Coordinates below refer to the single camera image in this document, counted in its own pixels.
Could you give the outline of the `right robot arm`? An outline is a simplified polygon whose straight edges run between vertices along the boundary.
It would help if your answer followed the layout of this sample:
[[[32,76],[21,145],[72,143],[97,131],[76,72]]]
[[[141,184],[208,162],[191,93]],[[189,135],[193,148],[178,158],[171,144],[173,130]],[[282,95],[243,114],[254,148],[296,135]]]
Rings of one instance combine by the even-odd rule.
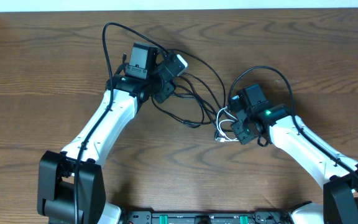
[[[286,223],[358,223],[358,161],[345,156],[305,126],[286,105],[274,106],[258,84],[228,100],[231,128],[241,144],[265,140],[285,151],[323,190],[321,204],[305,202],[283,215]]]

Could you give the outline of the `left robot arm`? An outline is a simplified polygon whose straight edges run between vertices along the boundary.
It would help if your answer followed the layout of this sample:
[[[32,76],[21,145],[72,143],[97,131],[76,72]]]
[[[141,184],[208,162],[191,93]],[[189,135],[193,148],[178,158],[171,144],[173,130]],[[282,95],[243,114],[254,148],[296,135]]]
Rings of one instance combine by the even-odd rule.
[[[149,98],[162,103],[188,64],[174,51],[136,42],[130,60],[111,72],[101,104],[60,152],[39,163],[37,211],[49,223],[121,223],[122,210],[106,199],[102,168],[122,130]]]

